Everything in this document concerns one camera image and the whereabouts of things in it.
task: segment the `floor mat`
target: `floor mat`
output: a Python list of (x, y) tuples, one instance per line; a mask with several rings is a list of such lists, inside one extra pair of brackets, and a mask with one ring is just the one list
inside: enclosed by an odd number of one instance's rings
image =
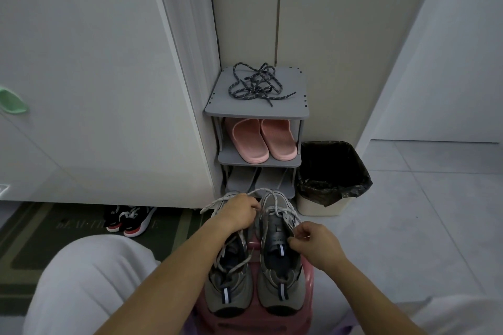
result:
[[(33, 202), (17, 209), (0, 230), (0, 315), (26, 314), (42, 271), (65, 245), (109, 234), (103, 211), (103, 205)], [(211, 211), (159, 208), (148, 230), (133, 240), (162, 261), (210, 216)]]

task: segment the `gray shoe rack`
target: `gray shoe rack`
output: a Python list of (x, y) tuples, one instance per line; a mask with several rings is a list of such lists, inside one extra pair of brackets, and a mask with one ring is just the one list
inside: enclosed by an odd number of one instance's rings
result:
[[(239, 66), (236, 70), (236, 74), (241, 79), (253, 73), (252, 70), (246, 69), (244, 66)], [(294, 67), (277, 67), (276, 78), (283, 85), (283, 91), (280, 95), (271, 93), (271, 96), (276, 97), (287, 95), (292, 92), (297, 93), (284, 100), (271, 101), (273, 106), (269, 105), (267, 100), (261, 98), (239, 100), (229, 95), (229, 86), (236, 81), (232, 73), (232, 66), (229, 66), (220, 73), (204, 111), (208, 116), (212, 117), (215, 124), (219, 146), (218, 161), (223, 165), (226, 176), (225, 179), (229, 180), (229, 177), (232, 176), (235, 170), (238, 170), (235, 176), (243, 175), (243, 178), (249, 178), (249, 176), (253, 174), (249, 170), (239, 170), (238, 167), (259, 167), (261, 169), (282, 167), (292, 169), (286, 170), (285, 174), (285, 177), (288, 177), (290, 183), (288, 183), (287, 186), (282, 184), (282, 190), (287, 197), (291, 199), (295, 196), (295, 173), (297, 167), (301, 164), (300, 143), (302, 139), (302, 129), (304, 120), (309, 117), (306, 93), (307, 78), (305, 73), (299, 68)], [(290, 120), (290, 130), (297, 144), (297, 156), (292, 160), (281, 161), (274, 159), (271, 155), (264, 163), (258, 165), (246, 162), (237, 152), (223, 126), (223, 119), (226, 117)], [(238, 180), (237, 185), (249, 185), (250, 188), (252, 187), (251, 181), (249, 180)]]

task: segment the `sneaker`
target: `sneaker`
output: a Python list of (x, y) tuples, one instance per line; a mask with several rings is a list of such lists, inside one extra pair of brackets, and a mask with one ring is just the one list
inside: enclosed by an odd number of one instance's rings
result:
[(157, 207), (128, 206), (127, 210), (119, 214), (119, 220), (124, 230), (124, 236), (136, 237), (147, 230), (148, 224)]
[(129, 208), (125, 205), (107, 205), (103, 214), (103, 218), (105, 219), (105, 224), (103, 226), (109, 232), (118, 232), (122, 230), (122, 223), (119, 220), (119, 215), (127, 210), (129, 210)]
[[(213, 217), (227, 200), (238, 193), (225, 194), (223, 198), (203, 208), (201, 213), (219, 202), (211, 215)], [(241, 315), (252, 301), (253, 278), (252, 271), (248, 267), (252, 255), (248, 254), (247, 236), (248, 230), (231, 234), (208, 273), (208, 279), (204, 284), (204, 295), (208, 309), (217, 317), (232, 318)]]
[(257, 277), (260, 303), (273, 315), (293, 315), (302, 308), (306, 294), (300, 254), (287, 241), (300, 223), (299, 216), (285, 195), (272, 190), (262, 198), (256, 220), (257, 237), (262, 239)]

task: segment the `hand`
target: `hand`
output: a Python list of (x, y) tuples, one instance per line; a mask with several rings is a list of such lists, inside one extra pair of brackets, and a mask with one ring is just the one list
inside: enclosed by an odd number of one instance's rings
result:
[(227, 201), (215, 218), (228, 225), (231, 234), (248, 228), (253, 223), (257, 210), (260, 210), (259, 202), (246, 193), (240, 193)]
[(311, 221), (300, 223), (288, 238), (290, 248), (303, 255), (312, 266), (327, 273), (339, 262), (346, 260), (337, 237), (326, 226)]

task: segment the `pink stool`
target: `pink stool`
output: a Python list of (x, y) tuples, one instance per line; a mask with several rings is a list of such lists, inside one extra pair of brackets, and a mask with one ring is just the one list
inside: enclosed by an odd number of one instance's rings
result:
[(248, 249), (254, 249), (254, 256), (249, 267), (253, 274), (254, 294), (250, 306), (246, 311), (234, 318), (218, 318), (208, 310), (201, 291), (196, 302), (196, 310), (200, 321), (198, 332), (200, 334), (242, 335), (243, 333), (274, 333), (278, 335), (305, 335), (309, 331), (312, 319), (312, 298), (314, 285), (314, 270), (312, 265), (302, 258), (302, 267), (306, 277), (306, 298), (304, 306), (292, 316), (276, 316), (267, 312), (260, 305), (256, 290), (256, 278), (260, 272), (260, 241), (256, 236), (248, 243)]

